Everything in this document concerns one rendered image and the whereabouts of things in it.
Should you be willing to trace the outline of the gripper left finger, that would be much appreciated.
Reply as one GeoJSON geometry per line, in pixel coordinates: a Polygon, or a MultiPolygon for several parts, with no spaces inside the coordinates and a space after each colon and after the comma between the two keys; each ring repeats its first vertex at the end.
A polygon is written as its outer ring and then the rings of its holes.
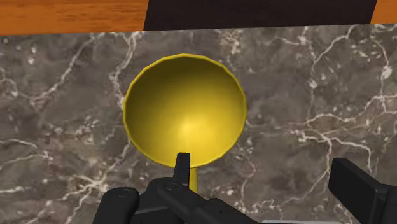
{"type": "Polygon", "coordinates": [[[220,199],[204,199],[189,183],[190,154],[178,153],[173,176],[150,181],[144,193],[108,190],[92,224],[258,224],[220,199]]]}

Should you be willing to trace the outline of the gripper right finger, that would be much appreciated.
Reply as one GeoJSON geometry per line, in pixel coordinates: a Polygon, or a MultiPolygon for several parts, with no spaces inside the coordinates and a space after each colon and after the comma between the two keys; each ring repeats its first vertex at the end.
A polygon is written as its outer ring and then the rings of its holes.
{"type": "Polygon", "coordinates": [[[397,186],[378,182],[350,160],[332,160],[328,189],[360,224],[397,224],[397,186]]]}

